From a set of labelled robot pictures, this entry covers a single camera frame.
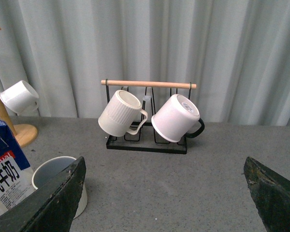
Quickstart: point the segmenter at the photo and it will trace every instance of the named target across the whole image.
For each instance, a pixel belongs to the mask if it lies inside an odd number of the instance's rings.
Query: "ribbed white mug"
[[[39,95],[26,81],[19,81],[0,92],[0,99],[6,107],[18,115],[39,107]]]
[[[136,130],[131,130],[130,126],[139,113],[145,117]],[[148,114],[142,109],[137,97],[127,91],[117,90],[99,117],[98,123],[106,133],[120,137],[126,132],[132,135],[137,134],[147,118]]]
[[[197,122],[201,127],[194,133],[187,133]],[[177,143],[182,136],[187,138],[197,137],[205,128],[200,118],[198,108],[186,97],[174,94],[152,116],[151,123],[161,137]]]
[[[32,176],[32,185],[35,189],[42,187],[50,179],[55,177],[63,169],[68,167],[71,163],[76,160],[74,157],[70,156],[59,156],[52,158],[45,163],[41,164]],[[83,184],[83,191],[81,199],[78,203],[78,208],[76,210],[74,218],[78,217],[86,208],[87,205],[87,192],[85,183]]]

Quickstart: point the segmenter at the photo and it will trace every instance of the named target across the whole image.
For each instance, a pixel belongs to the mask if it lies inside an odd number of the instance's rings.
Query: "tilted mug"
[[[201,127],[194,133],[188,133],[197,122],[201,124]],[[172,95],[152,116],[151,123],[161,137],[173,143],[179,142],[182,136],[195,138],[205,128],[198,108],[180,94]]]
[[[130,126],[139,113],[145,117],[138,128],[132,130]],[[98,123],[106,133],[120,137],[126,132],[132,135],[137,134],[147,118],[148,114],[142,109],[137,97],[125,90],[117,90],[99,117]]]
[[[20,115],[25,111],[34,111],[39,107],[39,94],[26,81],[19,81],[3,92],[0,92],[3,104]]]

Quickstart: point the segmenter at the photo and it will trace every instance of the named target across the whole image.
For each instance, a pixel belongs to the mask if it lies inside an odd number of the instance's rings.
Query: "white curtain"
[[[28,116],[98,118],[101,80],[143,80],[196,83],[206,122],[290,125],[290,0],[0,0],[0,27],[0,91],[28,81]]]

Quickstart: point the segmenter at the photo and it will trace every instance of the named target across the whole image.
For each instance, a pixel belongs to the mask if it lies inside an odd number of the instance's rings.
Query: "mug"
[[[26,81],[19,81],[0,92],[3,104],[17,115],[25,110],[34,111],[39,107],[39,95]]]
[[[139,113],[145,117],[136,130],[131,130],[129,127]],[[117,90],[99,117],[98,123],[106,133],[120,137],[126,132],[137,134],[147,118],[147,112],[142,109],[141,102],[133,94]]]
[[[187,133],[198,121],[201,127],[194,133]],[[151,123],[161,137],[173,143],[179,142],[182,136],[195,138],[205,128],[198,108],[188,98],[180,94],[172,95],[152,116]]]
[[[76,160],[74,157],[70,156],[60,156],[53,159],[50,159],[40,165],[37,170],[33,173],[32,176],[32,185],[35,189],[42,187],[50,179],[55,177],[58,173],[68,167],[71,163]],[[74,218],[78,217],[86,208],[87,205],[87,192],[85,183],[83,184],[83,191],[81,199],[78,203],[78,208],[75,213]]]

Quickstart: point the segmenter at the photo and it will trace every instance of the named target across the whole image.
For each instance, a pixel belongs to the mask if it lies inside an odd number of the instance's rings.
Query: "blue milk carton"
[[[34,192],[33,169],[4,121],[0,121],[0,215]]]

